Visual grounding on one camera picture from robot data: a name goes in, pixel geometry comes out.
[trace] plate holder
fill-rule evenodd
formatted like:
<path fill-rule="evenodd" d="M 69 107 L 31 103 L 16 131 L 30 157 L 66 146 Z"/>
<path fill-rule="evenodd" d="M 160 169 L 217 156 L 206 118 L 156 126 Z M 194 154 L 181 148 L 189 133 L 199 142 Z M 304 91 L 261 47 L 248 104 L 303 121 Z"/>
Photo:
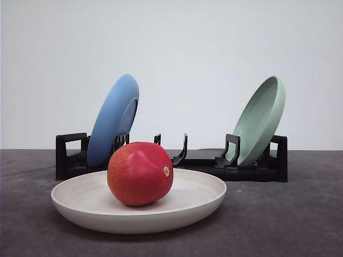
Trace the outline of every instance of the plate holder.
<path fill-rule="evenodd" d="M 87 149 L 91 136 L 87 133 L 65 134 L 56 136 L 56 180 L 66 180 L 76 176 L 107 170 L 110 156 L 99 167 L 87 166 Z M 67 155 L 66 143 L 81 140 L 81 150 Z M 112 153 L 125 143 L 130 142 L 130 135 L 118 135 L 112 147 Z M 270 154 L 270 143 L 276 143 L 276 157 Z M 154 143 L 161 145 L 161 134 L 154 137 Z M 225 149 L 214 159 L 187 158 L 188 136 L 184 134 L 183 149 L 171 161 L 174 168 L 188 169 L 214 175 L 224 181 L 254 181 L 254 182 L 287 182 L 287 137 L 274 135 L 261 156 L 252 167 L 238 167 L 241 138 L 226 134 Z M 235 145 L 235 155 L 232 160 L 225 158 L 229 147 Z"/>

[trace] mint green plate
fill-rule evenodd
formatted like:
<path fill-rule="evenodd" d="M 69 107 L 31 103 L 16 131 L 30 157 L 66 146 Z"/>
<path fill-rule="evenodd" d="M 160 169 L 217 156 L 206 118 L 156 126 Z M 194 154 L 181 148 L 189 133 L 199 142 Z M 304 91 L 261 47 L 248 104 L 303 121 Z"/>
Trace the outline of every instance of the mint green plate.
<path fill-rule="evenodd" d="M 277 77 L 270 77 L 256 90 L 237 122 L 233 135 L 241 137 L 239 167 L 252 166 L 263 153 L 280 123 L 285 107 L 285 88 Z M 229 145 L 226 159 L 235 155 Z"/>

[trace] white plate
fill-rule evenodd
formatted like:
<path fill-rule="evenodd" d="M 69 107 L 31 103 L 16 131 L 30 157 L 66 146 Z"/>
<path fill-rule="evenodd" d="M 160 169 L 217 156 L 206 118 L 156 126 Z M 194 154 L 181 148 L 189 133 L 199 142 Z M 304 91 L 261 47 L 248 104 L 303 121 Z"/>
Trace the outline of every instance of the white plate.
<path fill-rule="evenodd" d="M 226 184 L 192 170 L 174 169 L 168 194 L 143 207 L 119 202 L 107 186 L 107 171 L 68 179 L 51 192 L 56 209 L 87 229 L 122 234 L 167 231 L 198 222 L 221 204 Z"/>

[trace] plate rim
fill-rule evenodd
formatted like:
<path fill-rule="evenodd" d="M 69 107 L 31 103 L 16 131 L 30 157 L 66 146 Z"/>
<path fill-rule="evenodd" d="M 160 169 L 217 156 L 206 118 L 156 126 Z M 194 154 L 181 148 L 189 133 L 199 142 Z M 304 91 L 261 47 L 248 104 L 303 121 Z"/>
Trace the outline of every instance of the plate rim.
<path fill-rule="evenodd" d="M 207 173 L 204 173 L 204 172 L 200 172 L 200 171 L 195 171 L 195 170 L 188 170 L 188 169 L 173 169 L 173 170 L 178 170 L 178 171 L 191 171 L 191 172 L 195 172 L 195 173 L 201 173 L 202 175 L 204 176 L 210 176 L 210 177 L 213 177 L 215 179 L 217 179 L 219 182 L 221 182 L 223 185 L 224 185 L 224 189 L 223 189 L 223 192 L 220 193 L 219 196 L 215 197 L 214 199 L 210 200 L 210 201 L 206 201 L 205 203 L 201 203 L 201 204 L 197 204 L 195 206 L 188 206 L 188 207 L 184 207 L 184 208 L 177 208 L 177 209 L 173 209 L 173 210 L 162 210 L 162 211 L 156 211 L 154 213 L 139 213 L 139 212 L 135 212 L 135 213 L 129 213 L 129 214 L 109 214 L 109 213 L 95 213 L 95 212 L 92 212 L 92 211 L 84 211 L 84 210 L 79 210 L 79 209 L 75 209 L 75 208 L 71 208 L 71 207 L 68 207 L 62 203 L 60 203 L 59 201 L 56 200 L 56 198 L 54 197 L 53 193 L 64 183 L 70 181 L 70 180 L 74 180 L 74 179 L 79 179 L 79 177 L 83 177 L 83 176 L 89 176 L 90 174 L 94 175 L 95 173 L 105 173 L 107 172 L 107 170 L 104 170 L 104 171 L 97 171 L 97 172 L 91 172 L 91 173 L 88 173 L 88 174 L 84 174 L 84 175 L 80 175 L 80 176 L 76 176 L 76 177 L 73 177 L 73 178 L 70 178 L 68 180 L 65 180 L 65 181 L 62 181 L 61 183 L 57 184 L 52 190 L 51 190 L 51 193 L 50 193 L 50 196 L 51 196 L 51 199 L 53 200 L 54 204 L 57 204 L 65 209 L 68 209 L 68 210 L 72 210 L 72 211 L 76 211 L 76 212 L 80 212 L 80 213 L 84 213 L 84 214 L 91 214 L 91 215 L 103 215 L 103 216 L 125 216 L 125 217 L 128 217 L 128 216 L 151 216 L 151 215 L 161 215 L 161 214 L 171 214 L 171 213 L 176 213 L 176 212 L 180 212 L 180 211 L 186 211 L 186 210 L 190 210 L 190 209 L 195 209 L 195 208 L 199 208 L 201 206 L 205 206 L 205 205 L 208 205 L 212 202 L 216 202 L 218 201 L 219 199 L 221 199 L 223 196 L 225 196 L 225 193 L 227 191 L 227 185 L 226 183 L 221 180 L 220 178 L 214 176 L 214 175 L 211 175 L 211 174 L 207 174 Z"/>

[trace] gray table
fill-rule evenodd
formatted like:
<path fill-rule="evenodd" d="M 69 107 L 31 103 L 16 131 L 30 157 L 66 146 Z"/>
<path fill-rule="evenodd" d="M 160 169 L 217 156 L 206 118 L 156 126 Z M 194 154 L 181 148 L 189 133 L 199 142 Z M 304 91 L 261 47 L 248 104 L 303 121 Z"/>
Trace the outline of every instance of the gray table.
<path fill-rule="evenodd" d="M 343 256 L 343 152 L 288 158 L 288 183 L 228 182 L 222 205 L 196 224 L 112 235 L 57 212 L 53 150 L 2 150 L 1 256 Z"/>

